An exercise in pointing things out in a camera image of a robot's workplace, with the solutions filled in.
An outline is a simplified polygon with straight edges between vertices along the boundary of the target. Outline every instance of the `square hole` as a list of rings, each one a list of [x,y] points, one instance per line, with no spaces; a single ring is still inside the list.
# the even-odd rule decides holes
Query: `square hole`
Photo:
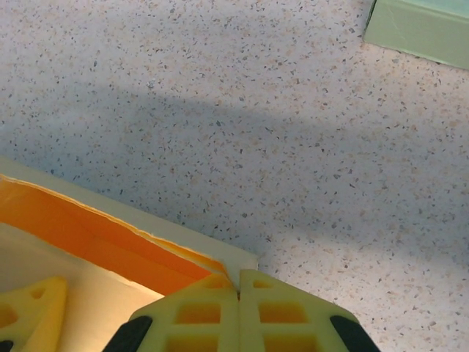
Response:
[[[316,337],[296,334],[264,335],[265,352],[321,352]]]
[[[217,303],[186,303],[176,316],[176,324],[218,324],[221,308]]]
[[[165,352],[217,352],[218,338],[216,336],[185,336],[175,335],[166,341]]]
[[[303,307],[294,302],[262,302],[259,317],[261,323],[308,323]]]

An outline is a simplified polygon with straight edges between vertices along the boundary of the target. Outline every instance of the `black rubber tip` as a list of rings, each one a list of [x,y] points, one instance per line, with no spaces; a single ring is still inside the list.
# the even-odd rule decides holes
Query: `black rubber tip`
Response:
[[[10,352],[13,345],[13,341],[10,340],[0,341],[0,352]]]
[[[152,322],[151,317],[144,315],[122,324],[103,352],[137,352]]]
[[[330,317],[330,322],[349,352],[380,352],[359,323],[340,315]]]

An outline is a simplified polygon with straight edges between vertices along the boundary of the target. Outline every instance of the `terrazzo floor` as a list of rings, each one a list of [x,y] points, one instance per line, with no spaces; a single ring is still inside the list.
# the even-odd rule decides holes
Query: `terrazzo floor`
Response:
[[[371,5],[3,0],[1,154],[467,351],[469,72],[363,44]]]

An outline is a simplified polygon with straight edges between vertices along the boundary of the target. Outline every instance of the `cardboard box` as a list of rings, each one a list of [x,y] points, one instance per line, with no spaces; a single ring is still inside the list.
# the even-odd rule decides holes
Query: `cardboard box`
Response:
[[[253,254],[0,157],[0,292],[67,279],[61,352],[101,351],[138,308]]]
[[[374,0],[363,39],[469,70],[469,1]]]

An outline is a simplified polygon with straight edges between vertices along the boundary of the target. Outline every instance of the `mint green baseboard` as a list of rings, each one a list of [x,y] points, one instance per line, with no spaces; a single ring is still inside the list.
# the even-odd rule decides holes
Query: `mint green baseboard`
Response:
[[[469,70],[469,0],[375,0],[363,39]]]

